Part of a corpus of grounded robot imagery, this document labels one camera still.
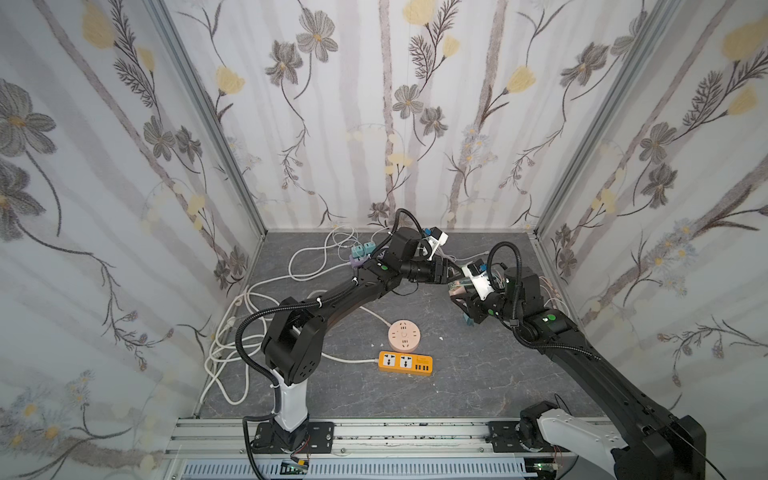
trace pink round socket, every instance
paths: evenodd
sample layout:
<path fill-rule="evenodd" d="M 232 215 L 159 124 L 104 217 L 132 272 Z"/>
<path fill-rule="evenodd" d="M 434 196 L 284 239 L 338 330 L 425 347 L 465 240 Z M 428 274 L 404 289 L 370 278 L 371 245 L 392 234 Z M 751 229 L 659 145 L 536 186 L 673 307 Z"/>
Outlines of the pink round socket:
<path fill-rule="evenodd" d="M 389 345 L 396 352 L 411 353 L 419 346 L 422 333 L 410 320 L 398 320 L 389 327 Z"/>

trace white power cable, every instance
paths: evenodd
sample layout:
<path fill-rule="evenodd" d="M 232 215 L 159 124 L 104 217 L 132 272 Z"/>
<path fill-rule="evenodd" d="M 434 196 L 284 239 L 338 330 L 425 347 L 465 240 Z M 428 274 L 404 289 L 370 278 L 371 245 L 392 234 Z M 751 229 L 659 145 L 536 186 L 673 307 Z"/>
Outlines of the white power cable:
<path fill-rule="evenodd" d="M 205 396 L 207 395 L 210 388 L 214 385 L 214 383 L 219 387 L 219 390 L 221 391 L 224 399 L 231 405 L 239 405 L 242 403 L 245 398 L 248 395 L 248 390 L 250 386 L 250 368 L 248 366 L 245 366 L 245 390 L 243 391 L 243 396 L 239 400 L 232 400 L 229 395 L 227 395 L 227 391 L 224 388 L 223 383 L 221 380 L 219 380 L 219 376 L 221 375 L 222 371 L 224 370 L 224 367 L 228 363 L 232 362 L 240 362 L 242 359 L 238 356 L 236 358 L 233 358 L 237 351 L 235 350 L 234 342 L 231 343 L 222 343 L 221 339 L 222 337 L 228 333 L 233 327 L 235 322 L 238 320 L 235 316 L 230 316 L 230 312 L 235 306 L 240 306 L 243 304 L 243 301 L 245 302 L 246 308 L 248 309 L 248 312 L 250 314 L 253 314 L 255 312 L 258 312 L 259 309 L 253 304 L 251 301 L 252 296 L 258 296 L 267 300 L 270 300 L 274 302 L 276 305 L 279 305 L 280 302 L 272 298 L 271 296 L 263 295 L 262 293 L 253 292 L 253 289 L 256 287 L 263 285 L 265 283 L 271 283 L 277 280 L 285 280 L 285 279 L 292 279 L 297 282 L 306 282 L 309 280 L 313 280 L 317 278 L 318 276 L 323 275 L 324 273 L 328 273 L 332 270 L 336 270 L 342 266 L 349 265 L 349 262 L 341 263 L 339 265 L 332 266 L 326 270 L 323 270 L 325 265 L 327 264 L 328 260 L 328 249 L 338 247 L 339 249 L 339 258 L 341 258 L 340 251 L 342 248 L 349 248 L 353 245 L 360 244 L 357 238 L 357 233 L 354 228 L 351 228 L 350 233 L 345 232 L 338 232 L 337 230 L 340 228 L 351 228 L 348 225 L 340 225 L 333 230 L 326 236 L 325 242 L 322 247 L 307 247 L 300 249 L 296 251 L 293 256 L 290 259 L 290 262 L 288 263 L 288 275 L 278 276 L 272 279 L 268 280 L 262 280 L 260 282 L 257 282 L 253 284 L 252 286 L 248 287 L 243 293 L 236 296 L 232 302 L 230 303 L 229 307 L 227 307 L 227 311 L 225 312 L 224 316 L 222 317 L 221 321 L 219 322 L 219 325 L 216 329 L 216 333 L 214 334 L 213 342 L 210 344 L 210 348 L 208 349 L 208 357 L 206 358 L 203 367 L 210 377 L 210 381 L 208 384 L 206 384 L 205 389 L 203 390 L 202 394 L 200 395 L 200 402 L 202 403 L 205 400 Z M 343 240 L 338 241 L 336 239 L 336 235 L 345 235 Z M 329 239 L 333 239 L 333 244 L 328 244 Z M 296 255 L 298 255 L 301 252 L 307 251 L 307 250 L 322 250 L 323 251 L 323 265 L 320 266 L 318 270 L 315 270 L 312 273 L 296 273 L 294 274 L 292 272 L 292 265 L 293 261 L 296 258 Z M 316 294 L 316 293 L 323 293 L 325 290 L 316 290 L 310 294 L 310 296 Z M 375 316 L 377 319 L 380 319 L 382 322 L 384 322 L 387 326 L 391 326 L 389 322 L 387 322 L 383 317 L 381 317 L 378 313 L 375 313 L 371 310 L 368 310 L 365 307 L 360 307 L 362 310 L 365 310 L 367 313 L 370 313 L 371 315 Z M 254 349 L 253 351 L 248 353 L 248 356 L 256 355 L 261 350 L 261 341 L 258 343 L 253 344 L 245 344 L 246 341 L 252 340 L 252 339 L 262 339 L 266 335 L 267 331 L 267 325 L 266 322 L 268 320 L 271 320 L 271 318 L 261 318 L 263 331 L 264 333 L 258 333 L 255 335 L 250 335 L 243 338 L 243 347 L 247 349 Z M 226 358 L 221 358 L 224 351 L 231 350 Z M 370 363 L 370 362 L 378 362 L 377 359 L 365 359 L 365 360 L 347 360 L 347 359 L 340 359 L 335 356 L 327 355 L 323 353 L 323 356 L 325 356 L 328 359 L 335 360 L 337 362 L 342 363 Z"/>
<path fill-rule="evenodd" d="M 560 295 L 560 292 L 556 288 L 554 288 L 554 285 L 552 285 L 552 282 L 549 281 L 549 279 L 546 276 L 539 276 L 539 286 L 544 289 L 545 292 L 547 292 L 547 295 L 549 295 L 549 300 L 544 302 L 544 306 L 547 306 L 548 303 L 553 302 L 552 306 L 554 308 L 558 308 L 557 305 L 554 304 L 554 302 L 559 302 L 566 315 L 568 315 L 568 318 L 573 318 L 571 316 L 571 309 L 568 308 L 568 305 L 565 303 L 565 300 L 563 300 L 563 297 Z"/>
<path fill-rule="evenodd" d="M 459 262 L 465 262 L 467 260 L 472 260 L 475 257 L 480 257 L 481 255 L 488 255 L 491 252 L 486 250 L 485 252 L 476 253 L 475 255 L 471 255 L 466 258 L 456 258 L 453 255 L 448 255 L 447 253 L 443 252 L 442 246 L 440 246 L 440 247 L 437 247 L 437 253 L 439 253 L 442 257 L 451 260 L 453 263 L 459 263 Z"/>

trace power socket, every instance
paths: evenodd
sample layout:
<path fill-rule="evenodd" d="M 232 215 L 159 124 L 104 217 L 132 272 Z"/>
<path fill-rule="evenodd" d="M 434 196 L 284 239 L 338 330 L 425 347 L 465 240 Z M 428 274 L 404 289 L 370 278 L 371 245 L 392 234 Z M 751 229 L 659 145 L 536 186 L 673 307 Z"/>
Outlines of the power socket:
<path fill-rule="evenodd" d="M 379 354 L 379 370 L 423 376 L 430 376 L 434 371 L 431 356 L 405 355 L 397 352 L 381 352 Z"/>
<path fill-rule="evenodd" d="M 395 366 L 395 358 L 396 356 L 394 353 L 385 353 L 382 364 L 384 366 Z"/>

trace yellow flower pattern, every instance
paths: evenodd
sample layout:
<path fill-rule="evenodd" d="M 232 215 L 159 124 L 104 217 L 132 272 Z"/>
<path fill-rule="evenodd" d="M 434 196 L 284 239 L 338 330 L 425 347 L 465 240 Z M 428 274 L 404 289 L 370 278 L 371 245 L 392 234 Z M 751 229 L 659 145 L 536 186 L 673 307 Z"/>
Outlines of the yellow flower pattern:
<path fill-rule="evenodd" d="M 752 110 L 757 106 L 757 93 L 755 87 L 748 84 L 741 92 L 730 102 L 728 106 L 729 115 L 741 115 Z"/>
<path fill-rule="evenodd" d="M 114 44 L 112 24 L 95 4 L 85 4 L 83 14 L 83 38 L 96 48 L 111 48 Z"/>
<path fill-rule="evenodd" d="M 446 35 L 445 40 L 442 42 L 442 56 L 450 57 L 458 51 L 458 47 L 461 42 L 453 38 L 451 35 Z"/>
<path fill-rule="evenodd" d="M 411 25 L 426 25 L 435 14 L 435 0 L 411 0 L 402 10 L 402 16 Z"/>
<path fill-rule="evenodd" d="M 592 210 L 597 210 L 602 205 L 606 214 L 616 213 L 616 194 L 604 188 L 599 198 L 592 200 Z"/>
<path fill-rule="evenodd" d="M 413 159 L 405 154 L 391 154 L 387 157 L 387 159 L 389 160 L 389 163 L 394 165 L 402 165 L 403 167 L 408 167 L 413 163 Z"/>
<path fill-rule="evenodd" d="M 517 67 L 507 82 L 507 92 L 516 94 L 536 83 L 533 71 L 525 66 Z"/>
<path fill-rule="evenodd" d="M 233 95 L 243 90 L 245 78 L 240 78 L 234 71 L 221 66 L 216 70 L 216 84 L 224 94 Z"/>
<path fill-rule="evenodd" d="M 58 427 L 57 426 L 48 427 L 48 429 L 45 430 L 45 438 L 47 440 L 53 440 L 57 436 L 58 436 Z"/>
<path fill-rule="evenodd" d="M 725 36 L 723 55 L 731 61 L 747 60 L 768 38 L 768 15 Z"/>
<path fill-rule="evenodd" d="M 205 195 L 193 195 L 187 204 L 187 213 L 194 215 L 203 208 L 205 208 Z"/>
<path fill-rule="evenodd" d="M 152 50 L 137 47 L 136 52 L 139 54 L 139 58 L 141 59 L 141 63 L 144 64 L 144 67 L 149 71 L 154 71 L 154 54 L 152 53 Z"/>

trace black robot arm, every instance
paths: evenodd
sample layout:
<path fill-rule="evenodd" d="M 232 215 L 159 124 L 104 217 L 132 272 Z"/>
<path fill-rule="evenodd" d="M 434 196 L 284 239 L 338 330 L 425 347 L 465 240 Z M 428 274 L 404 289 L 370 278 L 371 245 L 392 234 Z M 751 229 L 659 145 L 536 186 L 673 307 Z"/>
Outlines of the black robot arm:
<path fill-rule="evenodd" d="M 433 239 L 442 234 L 437 228 L 430 232 Z M 417 255 L 419 245 L 424 245 L 428 253 L 432 247 L 416 230 L 400 227 L 385 243 L 388 248 L 375 251 L 352 279 L 323 294 L 324 298 L 334 298 L 346 292 L 341 298 L 324 303 L 323 297 L 318 297 L 298 303 L 289 297 L 281 303 L 307 305 L 276 313 L 262 342 L 267 365 L 276 369 L 288 386 L 303 382 L 314 372 L 328 328 L 358 307 L 386 295 L 403 280 L 446 284 L 462 277 L 461 269 L 451 260 L 437 255 L 428 260 L 428 255 Z"/>
<path fill-rule="evenodd" d="M 611 450 L 616 478 L 704 479 L 707 437 L 701 425 L 690 416 L 677 418 L 642 393 L 587 341 L 572 319 L 544 306 L 538 275 L 527 267 L 520 276 L 517 273 L 517 267 L 505 271 L 501 292 L 493 290 L 482 299 L 473 285 L 452 300 L 476 323 L 489 316 L 497 318 L 521 344 L 562 367 L 602 408 L 627 443 Z M 481 292 L 483 285 L 478 286 Z M 510 314 L 515 288 L 519 288 L 521 319 Z M 523 443 L 540 446 L 538 417 L 553 408 L 557 407 L 542 402 L 521 413 Z"/>

